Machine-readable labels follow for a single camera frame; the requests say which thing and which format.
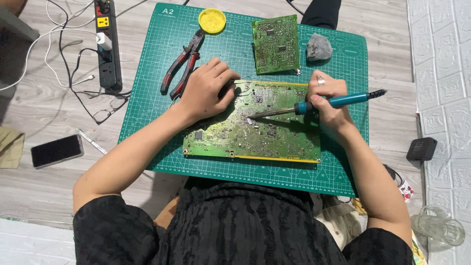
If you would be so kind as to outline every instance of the yellow lid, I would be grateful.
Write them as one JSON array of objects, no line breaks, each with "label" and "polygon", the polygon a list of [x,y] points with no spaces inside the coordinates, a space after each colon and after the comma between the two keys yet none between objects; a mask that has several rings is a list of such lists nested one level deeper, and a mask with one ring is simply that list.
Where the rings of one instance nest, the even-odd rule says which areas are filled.
[{"label": "yellow lid", "polygon": [[226,25],[226,16],[219,9],[208,8],[201,11],[198,22],[207,33],[218,33]]}]

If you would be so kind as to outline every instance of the black shirt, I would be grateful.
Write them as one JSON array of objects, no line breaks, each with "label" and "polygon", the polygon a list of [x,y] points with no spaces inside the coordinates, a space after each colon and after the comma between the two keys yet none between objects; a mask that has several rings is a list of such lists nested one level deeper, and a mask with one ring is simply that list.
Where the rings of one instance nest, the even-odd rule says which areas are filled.
[{"label": "black shirt", "polygon": [[307,192],[235,182],[184,189],[167,230],[116,195],[73,219],[77,264],[412,264],[398,236],[370,228],[340,251]]}]

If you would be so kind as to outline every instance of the green cutting mat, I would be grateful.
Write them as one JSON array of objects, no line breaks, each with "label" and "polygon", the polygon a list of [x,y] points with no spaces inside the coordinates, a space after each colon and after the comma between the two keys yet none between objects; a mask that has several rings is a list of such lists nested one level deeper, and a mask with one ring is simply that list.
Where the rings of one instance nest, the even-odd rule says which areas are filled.
[{"label": "green cutting mat", "polygon": [[[155,120],[168,109],[170,97],[160,94],[160,85],[169,66],[188,45],[199,29],[198,15],[202,8],[158,3],[147,31],[131,98],[124,118],[119,142]],[[201,45],[201,59],[196,66],[217,56],[231,69],[251,80],[308,83],[314,69],[347,82],[349,93],[368,91],[368,58],[362,36],[341,31],[299,25],[300,64],[302,74],[293,71],[272,75],[256,75],[252,51],[253,20],[240,14],[225,13],[224,31],[206,35]],[[329,39],[333,48],[330,61],[324,65],[306,64],[306,44],[313,33]],[[170,90],[180,80],[183,69],[175,76]],[[349,107],[350,114],[368,142],[368,103]],[[185,156],[182,154],[183,134],[174,137],[151,161],[148,170],[190,176],[262,184],[326,194],[355,196],[350,182],[351,171],[343,149],[323,128],[321,137],[322,162],[319,164],[279,162],[243,158]]]}]

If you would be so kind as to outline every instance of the black power strip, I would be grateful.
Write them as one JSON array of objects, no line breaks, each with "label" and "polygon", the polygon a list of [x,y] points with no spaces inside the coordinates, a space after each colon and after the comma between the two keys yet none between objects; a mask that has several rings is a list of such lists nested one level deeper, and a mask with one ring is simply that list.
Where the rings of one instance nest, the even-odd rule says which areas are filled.
[{"label": "black power strip", "polygon": [[100,86],[119,93],[122,89],[121,64],[113,0],[107,0],[106,3],[95,0],[95,21],[97,33],[103,32],[113,42],[113,48],[110,51],[98,45]]}]

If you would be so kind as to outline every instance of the wooden floor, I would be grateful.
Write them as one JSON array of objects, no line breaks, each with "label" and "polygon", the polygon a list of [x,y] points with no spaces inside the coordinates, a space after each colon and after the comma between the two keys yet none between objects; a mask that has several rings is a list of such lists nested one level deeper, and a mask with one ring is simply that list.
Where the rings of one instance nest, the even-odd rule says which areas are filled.
[{"label": "wooden floor", "polygon": [[[117,13],[139,3],[138,0],[116,1]],[[122,60],[124,90],[132,87],[139,63],[151,14],[157,1],[148,0],[118,16],[119,42]],[[182,3],[183,0],[168,2]],[[57,0],[69,12],[77,11],[82,3],[71,0]],[[295,0],[294,4],[305,10],[308,0]],[[46,33],[54,25],[49,21],[46,1],[29,0],[20,16],[40,33]],[[242,13],[258,17],[278,17],[295,14],[285,0],[190,0],[189,5],[204,8],[219,8],[223,11]],[[63,21],[65,15],[50,5],[49,12],[56,21]],[[92,8],[70,22],[81,25],[93,16]],[[91,23],[82,29],[94,31]],[[406,152],[412,139],[416,138],[415,93],[411,83],[410,38],[406,17],[405,0],[343,0],[338,30],[360,34],[368,42],[370,90],[388,89],[386,96],[370,102],[370,145],[380,159],[396,169],[415,188],[410,212],[416,213],[422,205],[422,184],[417,165],[406,161]],[[59,34],[52,36],[53,48],[48,62],[56,69],[63,84],[66,83],[64,63],[58,53]],[[0,79],[14,81],[21,68],[24,55],[18,51],[27,48],[21,40],[10,36],[13,48],[2,49]],[[75,68],[79,50],[96,47],[95,37],[89,33],[64,32],[63,42],[76,40],[80,44],[65,49],[65,57]],[[74,95],[58,85],[54,74],[44,63],[48,47],[47,37],[34,47],[28,61],[28,72],[12,97],[3,117],[3,125],[14,127],[26,133],[21,164],[15,170],[0,171],[0,217],[15,217],[35,224],[54,227],[72,227],[72,187],[80,175],[99,157],[95,148],[84,142],[85,155],[41,170],[31,164],[30,148],[76,133],[81,128],[105,149],[116,145],[124,109],[118,111],[103,125],[97,126],[85,113]],[[97,57],[91,52],[82,55],[80,69],[75,80],[97,74]],[[97,79],[77,85],[78,91],[97,90]],[[107,96],[87,99],[83,96],[91,113],[108,108],[112,98]],[[146,172],[123,197],[129,204],[143,207],[152,218],[167,204],[169,198],[181,186],[184,176]]]}]

